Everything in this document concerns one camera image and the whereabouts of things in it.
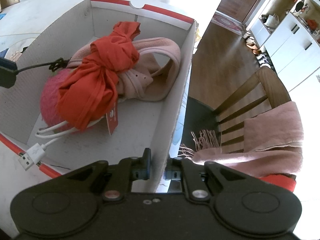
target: pink ball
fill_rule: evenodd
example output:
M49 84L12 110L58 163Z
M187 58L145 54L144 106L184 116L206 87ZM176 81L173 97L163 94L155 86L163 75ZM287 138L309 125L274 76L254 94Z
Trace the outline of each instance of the pink ball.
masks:
M70 75L71 69L62 69L55 76L48 78L40 97L40 111L43 120L51 127L65 120L58 114L56 106L58 103L58 89L60 85ZM72 128L72 125L67 124L59 131L64 131Z

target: orange scarf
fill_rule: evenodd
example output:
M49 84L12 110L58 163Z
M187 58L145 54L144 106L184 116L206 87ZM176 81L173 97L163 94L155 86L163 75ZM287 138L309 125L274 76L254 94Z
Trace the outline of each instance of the orange scarf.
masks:
M91 54L59 87L57 111L79 130L109 112L118 98L118 73L139 60L132 40L140 34L140 23L119 22L109 36L90 45Z

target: door handle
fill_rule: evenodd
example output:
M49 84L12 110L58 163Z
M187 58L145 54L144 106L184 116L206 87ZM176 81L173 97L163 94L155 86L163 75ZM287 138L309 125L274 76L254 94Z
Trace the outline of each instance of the door handle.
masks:
M309 47L312 45L312 42L310 42L310 44L308 45L308 47L306 47L304 50L309 49Z
M300 29L300 27L298 27L298 28L294 31L293 34L296 34L296 32L297 32L299 29Z
M297 24L291 29L291 31L293 32L293 30L297 27Z

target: pink towel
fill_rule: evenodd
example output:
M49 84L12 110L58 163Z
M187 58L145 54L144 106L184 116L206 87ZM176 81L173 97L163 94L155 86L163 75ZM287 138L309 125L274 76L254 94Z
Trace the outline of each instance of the pink towel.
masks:
M243 153L223 154L214 132L204 130L194 140L196 152L183 146L181 151L197 164L214 161L254 177L297 174L302 167L303 129L294 102L246 119Z
M132 43L140 54L140 59L133 69L119 74L117 91L123 98L139 98L144 101L159 101L171 90L180 68L180 48L167 38L152 38ZM153 53L170 58L160 66ZM70 59L68 67L74 68L90 54L90 44L79 49Z
M297 174L301 169L302 154L293 151L275 150L222 154L221 148L208 148L194 153L192 161L203 165L214 161L254 177L269 174Z
M301 147L303 127L295 102L287 102L257 117L244 120L244 151Z

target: metal screw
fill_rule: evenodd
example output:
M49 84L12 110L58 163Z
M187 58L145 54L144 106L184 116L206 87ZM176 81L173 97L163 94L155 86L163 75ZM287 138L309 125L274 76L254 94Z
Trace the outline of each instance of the metal screw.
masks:
M145 200L143 201L143 204L151 205L151 204L152 204L152 201L149 200L149 199L145 199Z
M208 193L205 190L197 189L192 192L192 195L196 198L206 198Z
M120 192L117 190L108 190L104 193L104 196L110 199L118 198L120 197L120 195L121 195Z
M161 201L160 198L154 198L154 199L152 200L152 202L154 202L154 203L159 203L160 201Z

